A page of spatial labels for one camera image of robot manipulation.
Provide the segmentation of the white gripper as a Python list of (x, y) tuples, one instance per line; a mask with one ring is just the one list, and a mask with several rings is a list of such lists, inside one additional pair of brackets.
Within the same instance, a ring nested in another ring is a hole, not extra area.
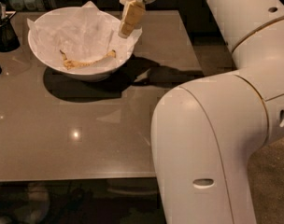
[(156, 0), (120, 0), (120, 3), (125, 5), (121, 15), (119, 36), (127, 38), (142, 19), (146, 11), (145, 4), (150, 4), (155, 1)]

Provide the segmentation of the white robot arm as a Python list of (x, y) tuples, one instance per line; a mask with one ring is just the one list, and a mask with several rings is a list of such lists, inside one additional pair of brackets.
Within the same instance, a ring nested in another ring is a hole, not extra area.
[(236, 68), (175, 87), (154, 110), (164, 215), (167, 224), (256, 224), (248, 160), (284, 137), (284, 5), (206, 2)]

